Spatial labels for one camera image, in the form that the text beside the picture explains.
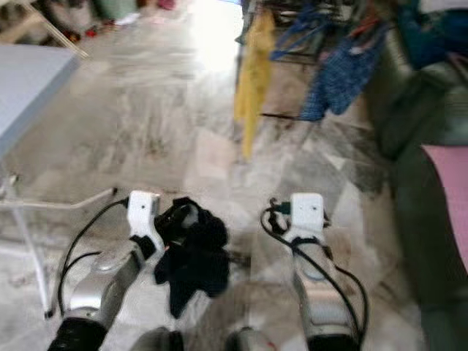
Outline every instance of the yellow cloth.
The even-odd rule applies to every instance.
[[[234,119],[244,125],[242,154],[252,155],[252,144],[265,95],[270,84],[270,52],[274,49],[274,21],[270,10],[263,10],[246,36],[246,55],[241,67]]]

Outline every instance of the gray tile floor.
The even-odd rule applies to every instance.
[[[264,119],[254,156],[243,161],[241,128],[233,122],[240,28],[241,10],[233,4],[180,0],[173,12],[146,11],[132,26],[83,42],[91,58],[7,157],[27,197],[74,201],[118,186],[123,194],[160,192],[168,206],[190,195],[223,218],[230,248],[252,254],[252,271],[233,267],[231,288],[214,301],[197,295],[180,320],[167,313],[168,287],[154,285],[148,267],[102,349],[128,350],[143,331],[166,325],[185,332],[189,350],[221,350],[231,330],[252,325],[279,350],[303,350],[287,257],[262,234],[257,217],[271,196],[307,191],[324,196],[335,257],[371,296],[365,350],[424,350],[393,225],[387,165],[364,100],[318,124]],[[275,67],[292,100],[293,86],[307,84],[303,76]],[[265,108],[294,110],[288,96],[274,90]],[[98,207],[28,213],[51,273],[71,235]],[[125,238],[122,217],[118,210],[106,215],[79,251]],[[0,218],[0,236],[18,238],[12,219]],[[87,264],[71,274],[67,291]],[[1,256],[0,284],[0,350],[46,350],[59,321],[41,319],[32,264]],[[352,287],[342,284],[358,305]]]

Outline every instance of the blue checkered cloth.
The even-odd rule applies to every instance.
[[[299,118],[318,121],[331,112],[341,115],[362,92],[372,76],[385,44],[388,26],[381,24],[374,34],[374,44],[364,52],[353,54],[355,39],[346,37],[327,57],[311,84]]]

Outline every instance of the dark rag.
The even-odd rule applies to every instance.
[[[179,318],[197,290],[215,298],[227,288],[229,257],[223,221],[188,197],[155,223],[169,248],[154,269],[157,284],[169,282],[170,313]]]
[[[385,44],[388,26],[378,25],[371,45],[360,53],[353,53],[357,40],[345,37],[319,69],[307,94],[300,119],[318,121],[331,112],[341,115],[362,92],[372,76],[380,52]]]

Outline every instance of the black cloth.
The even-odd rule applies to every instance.
[[[188,227],[184,220],[196,209],[197,219]],[[156,219],[156,229],[168,249],[154,269],[157,284],[170,284],[170,313],[179,318],[195,291],[210,298],[223,293],[229,276],[229,257],[223,221],[188,197],[173,201],[173,207]]]

